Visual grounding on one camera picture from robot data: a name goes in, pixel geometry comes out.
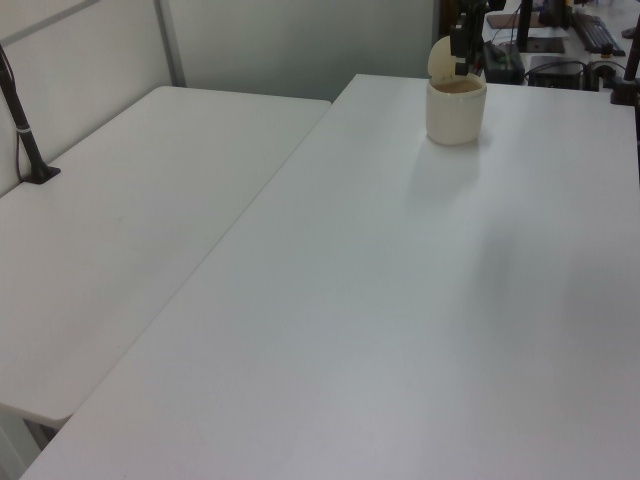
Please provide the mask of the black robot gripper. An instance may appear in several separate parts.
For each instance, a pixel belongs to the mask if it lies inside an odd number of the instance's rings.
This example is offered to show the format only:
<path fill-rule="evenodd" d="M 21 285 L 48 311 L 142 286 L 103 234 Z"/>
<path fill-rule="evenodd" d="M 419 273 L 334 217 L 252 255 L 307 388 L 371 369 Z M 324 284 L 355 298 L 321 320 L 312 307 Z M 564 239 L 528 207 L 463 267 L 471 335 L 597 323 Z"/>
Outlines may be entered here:
<path fill-rule="evenodd" d="M 484 15 L 502 11 L 506 0 L 463 0 L 462 13 L 449 31 L 450 52 L 455 59 L 454 74 L 466 76 L 482 53 Z M 474 14 L 468 25 L 468 15 Z"/>

